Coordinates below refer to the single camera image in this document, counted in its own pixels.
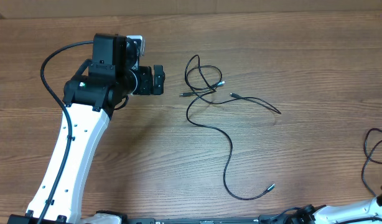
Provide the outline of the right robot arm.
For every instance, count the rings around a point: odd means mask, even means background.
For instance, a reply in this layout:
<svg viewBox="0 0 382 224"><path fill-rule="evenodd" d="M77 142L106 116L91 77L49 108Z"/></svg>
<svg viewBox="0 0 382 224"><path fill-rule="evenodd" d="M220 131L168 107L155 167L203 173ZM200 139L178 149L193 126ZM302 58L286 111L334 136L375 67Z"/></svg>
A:
<svg viewBox="0 0 382 224"><path fill-rule="evenodd" d="M313 207L297 210L285 223L291 224L382 224L382 194L370 200L342 205Z"/></svg>

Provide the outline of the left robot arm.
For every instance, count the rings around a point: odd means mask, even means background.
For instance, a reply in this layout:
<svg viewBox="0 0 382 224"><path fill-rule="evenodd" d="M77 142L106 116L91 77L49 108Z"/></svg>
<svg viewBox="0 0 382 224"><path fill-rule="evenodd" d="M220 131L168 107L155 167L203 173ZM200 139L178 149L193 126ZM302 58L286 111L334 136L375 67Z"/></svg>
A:
<svg viewBox="0 0 382 224"><path fill-rule="evenodd" d="M43 181L24 215L10 215L15 223L127 223L125 214L106 210L82 218L82 198L97 145L114 111L131 95L161 95L162 65L143 67L145 40L141 35L96 34L86 59L66 82L63 98L51 89L62 109L58 139Z"/></svg>

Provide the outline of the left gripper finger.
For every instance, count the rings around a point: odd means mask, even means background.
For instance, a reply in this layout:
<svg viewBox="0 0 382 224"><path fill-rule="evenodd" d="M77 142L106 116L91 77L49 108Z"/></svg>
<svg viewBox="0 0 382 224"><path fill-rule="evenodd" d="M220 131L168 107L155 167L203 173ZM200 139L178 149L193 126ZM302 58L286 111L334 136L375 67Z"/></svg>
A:
<svg viewBox="0 0 382 224"><path fill-rule="evenodd" d="M165 80L164 67L162 65L154 65L154 79Z"/></svg>
<svg viewBox="0 0 382 224"><path fill-rule="evenodd" d="M164 80L154 79L152 94L162 95L163 93L164 93Z"/></svg>

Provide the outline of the black cable white plug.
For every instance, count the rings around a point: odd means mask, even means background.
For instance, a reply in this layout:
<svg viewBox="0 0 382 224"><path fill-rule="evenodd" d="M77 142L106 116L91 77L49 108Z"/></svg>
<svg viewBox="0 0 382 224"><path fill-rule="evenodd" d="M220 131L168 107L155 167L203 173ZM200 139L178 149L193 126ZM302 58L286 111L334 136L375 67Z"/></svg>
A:
<svg viewBox="0 0 382 224"><path fill-rule="evenodd" d="M375 143L370 150L368 150L368 139L370 137L370 134L373 133L373 132L377 132L377 133L382 134L382 129L380 129L380 128L371 128L365 134L365 138L364 138L364 142L363 142L363 153L364 153L364 155L366 157L366 160L365 160L365 162L364 162L364 164L363 164L363 166L361 168L361 175L360 176L361 176L361 181L362 181L363 185L365 186L365 188L367 189L367 191L369 191L369 193L372 196L376 197L377 194L369 186L369 184L367 183L366 178L365 178L366 168L368 167L368 164L370 162L372 162L374 164L382 165L382 161L378 161L378 160L373 159L373 154L375 153L376 148L382 143L382 139L379 140L377 143Z"/></svg>

